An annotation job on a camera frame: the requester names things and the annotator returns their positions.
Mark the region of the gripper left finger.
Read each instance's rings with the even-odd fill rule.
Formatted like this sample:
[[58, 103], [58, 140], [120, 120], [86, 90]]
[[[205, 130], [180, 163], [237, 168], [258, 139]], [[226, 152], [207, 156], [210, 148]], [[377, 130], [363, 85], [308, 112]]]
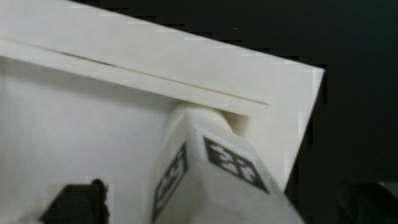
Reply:
[[43, 224], [111, 224], [107, 193], [100, 179], [68, 184], [40, 217]]

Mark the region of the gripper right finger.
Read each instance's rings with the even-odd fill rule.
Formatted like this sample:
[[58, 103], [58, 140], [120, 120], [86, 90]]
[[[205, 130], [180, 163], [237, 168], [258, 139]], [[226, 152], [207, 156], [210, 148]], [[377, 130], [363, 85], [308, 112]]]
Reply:
[[342, 184], [337, 224], [398, 224], [398, 182]]

